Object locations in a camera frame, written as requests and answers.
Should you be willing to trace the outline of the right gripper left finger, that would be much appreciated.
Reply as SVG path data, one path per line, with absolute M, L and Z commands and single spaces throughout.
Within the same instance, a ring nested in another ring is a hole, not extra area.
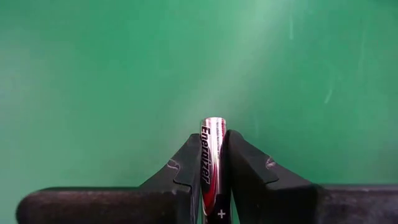
M 139 186 L 158 193 L 144 216 L 152 223 L 196 223 L 200 203 L 200 137 L 191 134 L 153 176 Z

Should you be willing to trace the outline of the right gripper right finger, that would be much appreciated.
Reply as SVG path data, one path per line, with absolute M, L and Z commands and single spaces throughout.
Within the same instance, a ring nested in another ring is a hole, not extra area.
M 227 131 L 231 186 L 241 223 L 315 223 L 317 186 Z

